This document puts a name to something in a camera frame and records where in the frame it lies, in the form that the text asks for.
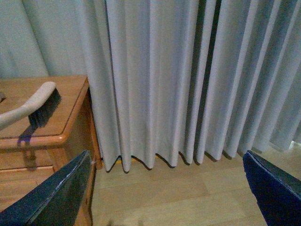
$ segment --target white curtain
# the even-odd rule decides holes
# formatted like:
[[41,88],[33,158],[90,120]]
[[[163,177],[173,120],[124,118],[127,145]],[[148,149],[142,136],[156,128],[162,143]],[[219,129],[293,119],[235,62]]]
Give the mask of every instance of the white curtain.
[[301,141],[301,0],[0,0],[0,76],[87,74],[106,170]]

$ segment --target cabinet top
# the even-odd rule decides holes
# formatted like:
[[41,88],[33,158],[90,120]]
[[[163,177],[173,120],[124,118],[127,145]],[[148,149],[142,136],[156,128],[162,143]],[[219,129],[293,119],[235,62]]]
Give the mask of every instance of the cabinet top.
[[0,149],[41,145],[45,139],[64,139],[62,135],[66,128],[72,127],[68,123],[77,116],[80,109],[77,105],[82,105],[86,95],[89,86],[86,75],[0,79],[0,91],[6,96],[0,103],[0,114],[19,108],[46,81],[56,83],[62,98],[46,126],[33,131],[28,117],[23,118],[0,130]]

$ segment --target cabinet drawer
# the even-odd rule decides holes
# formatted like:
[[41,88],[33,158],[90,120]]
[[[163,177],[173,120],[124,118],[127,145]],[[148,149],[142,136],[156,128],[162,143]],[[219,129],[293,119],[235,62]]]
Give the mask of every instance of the cabinet drawer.
[[54,173],[53,167],[30,170],[0,170],[0,211],[24,197]]
[[47,150],[0,151],[0,170],[52,166]]

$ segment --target wooden cabinet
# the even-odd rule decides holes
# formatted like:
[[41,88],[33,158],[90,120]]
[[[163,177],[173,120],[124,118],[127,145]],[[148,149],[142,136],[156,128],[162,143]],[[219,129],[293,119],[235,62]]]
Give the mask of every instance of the wooden cabinet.
[[33,130],[26,117],[0,131],[0,210],[88,149],[94,164],[75,225],[89,226],[95,168],[102,165],[87,76],[0,80],[0,90],[7,97],[0,103],[0,113],[21,106],[46,81],[56,82],[62,97],[47,125]]

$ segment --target brush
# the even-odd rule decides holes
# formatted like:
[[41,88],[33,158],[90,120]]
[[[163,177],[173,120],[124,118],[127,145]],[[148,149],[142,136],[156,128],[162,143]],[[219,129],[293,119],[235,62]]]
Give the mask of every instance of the brush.
[[60,101],[56,83],[45,82],[21,107],[0,114],[0,130],[26,116],[32,128],[44,127]]

